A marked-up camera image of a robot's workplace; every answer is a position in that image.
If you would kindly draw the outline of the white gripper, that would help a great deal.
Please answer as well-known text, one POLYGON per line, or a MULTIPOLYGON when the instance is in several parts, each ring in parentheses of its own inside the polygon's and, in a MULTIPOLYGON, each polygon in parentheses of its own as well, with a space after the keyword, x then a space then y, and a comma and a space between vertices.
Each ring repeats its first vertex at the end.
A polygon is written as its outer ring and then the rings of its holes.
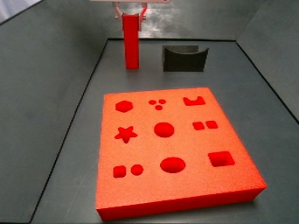
POLYGON ((147 4, 168 4, 172 0, 89 0, 92 2, 112 2, 116 19, 123 19, 123 11, 119 8, 119 3, 140 3, 141 12, 139 15, 140 21, 145 20, 147 4))

